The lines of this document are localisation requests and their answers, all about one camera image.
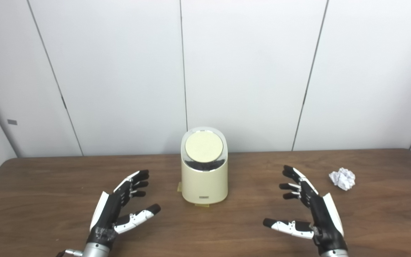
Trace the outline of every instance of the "brown tabletop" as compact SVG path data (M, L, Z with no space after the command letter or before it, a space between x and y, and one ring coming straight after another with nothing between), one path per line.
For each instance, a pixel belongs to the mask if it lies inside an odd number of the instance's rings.
M150 169L147 195L121 214L153 203L162 210L120 235L111 257L317 256L311 240L262 225L266 217L311 221L300 201L282 199L278 184L290 182L281 175L284 164L303 172L321 195L332 194L350 257L411 256L411 151L401 149L232 153L229 195L209 208L177 192L179 155L12 159L0 168L0 256L83 250L101 192L140 169ZM328 178L341 167L356 174L347 192Z

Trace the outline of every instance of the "small gray sticker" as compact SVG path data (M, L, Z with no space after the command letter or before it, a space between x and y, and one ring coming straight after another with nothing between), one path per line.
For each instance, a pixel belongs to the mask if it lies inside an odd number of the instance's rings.
M13 119L8 119L7 123L9 123L10 125L17 125L17 121Z

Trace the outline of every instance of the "round lid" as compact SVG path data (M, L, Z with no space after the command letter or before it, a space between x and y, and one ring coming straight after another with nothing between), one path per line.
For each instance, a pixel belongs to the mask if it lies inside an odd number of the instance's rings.
M193 161L211 162L222 154L223 142L211 131L197 131L187 138L185 150Z

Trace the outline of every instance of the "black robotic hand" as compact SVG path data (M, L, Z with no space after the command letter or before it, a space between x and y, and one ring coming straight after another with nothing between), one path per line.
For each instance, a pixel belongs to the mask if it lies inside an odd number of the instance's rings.
M296 182L296 184L280 184L280 189L292 190L284 194L283 198L299 199L310 209L313 224L305 221L289 222L265 218L264 226L292 236L313 239L322 257L347 257L348 248L344 240L344 230L331 194L321 197L310 181L293 167L285 165L283 175Z
M107 257L118 234L129 231L155 216L161 207L154 204L144 210L120 216L121 209L133 198L145 196L138 188L148 186L148 170L126 177L112 194L102 192L91 220L85 250L67 249L63 252L77 257Z

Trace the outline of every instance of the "crumpled paper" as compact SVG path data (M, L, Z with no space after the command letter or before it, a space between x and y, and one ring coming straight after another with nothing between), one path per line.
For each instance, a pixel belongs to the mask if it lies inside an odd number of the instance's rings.
M333 171L329 174L334 185L344 189L345 191L351 189L355 182L355 175L348 169L340 168L339 171Z

